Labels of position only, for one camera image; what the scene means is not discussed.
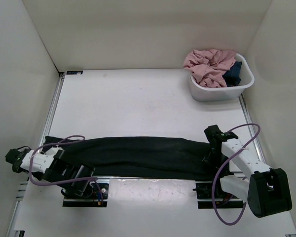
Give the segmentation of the black trousers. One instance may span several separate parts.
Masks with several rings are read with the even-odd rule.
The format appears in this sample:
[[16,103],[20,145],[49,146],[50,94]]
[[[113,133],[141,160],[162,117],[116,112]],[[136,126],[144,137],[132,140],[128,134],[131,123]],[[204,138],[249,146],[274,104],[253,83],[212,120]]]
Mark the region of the black trousers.
[[65,157],[95,167],[94,175],[211,181],[226,156],[208,143],[168,137],[107,137],[62,144]]

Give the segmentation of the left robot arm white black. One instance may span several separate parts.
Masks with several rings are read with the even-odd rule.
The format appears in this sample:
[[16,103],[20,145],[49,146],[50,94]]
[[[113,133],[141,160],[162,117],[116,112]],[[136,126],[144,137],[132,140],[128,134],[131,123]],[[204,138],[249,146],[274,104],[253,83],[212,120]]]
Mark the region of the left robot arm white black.
[[68,198],[88,198],[94,192],[91,182],[95,167],[68,155],[62,148],[53,147],[42,153],[34,153],[29,147],[11,149],[5,161],[15,173],[30,174],[39,185],[57,185]]

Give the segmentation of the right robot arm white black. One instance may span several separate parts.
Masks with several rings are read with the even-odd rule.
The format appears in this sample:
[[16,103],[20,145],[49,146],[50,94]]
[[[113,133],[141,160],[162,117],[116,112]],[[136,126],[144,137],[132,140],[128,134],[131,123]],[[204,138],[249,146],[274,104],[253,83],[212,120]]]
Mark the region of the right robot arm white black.
[[217,169],[212,181],[211,198],[227,193],[241,199],[258,218],[290,211],[293,207],[286,172],[258,160],[239,137],[229,130],[222,132],[217,125],[204,131],[210,152],[203,161]]

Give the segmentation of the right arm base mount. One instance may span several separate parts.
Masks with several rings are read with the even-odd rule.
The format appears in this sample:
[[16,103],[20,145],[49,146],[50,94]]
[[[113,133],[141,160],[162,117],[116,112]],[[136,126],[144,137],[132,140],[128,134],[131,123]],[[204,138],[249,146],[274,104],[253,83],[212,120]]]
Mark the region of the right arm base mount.
[[[213,209],[211,182],[196,182],[193,191],[197,196],[198,209]],[[215,194],[215,203],[217,209],[241,209],[244,206],[242,200],[223,191]]]

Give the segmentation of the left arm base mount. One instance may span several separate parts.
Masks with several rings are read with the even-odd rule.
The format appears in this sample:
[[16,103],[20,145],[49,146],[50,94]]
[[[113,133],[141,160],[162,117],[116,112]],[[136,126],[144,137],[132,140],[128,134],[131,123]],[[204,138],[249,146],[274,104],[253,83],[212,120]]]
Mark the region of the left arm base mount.
[[109,179],[100,179],[90,182],[83,196],[69,194],[65,189],[61,190],[63,207],[96,207],[104,208],[108,205]]

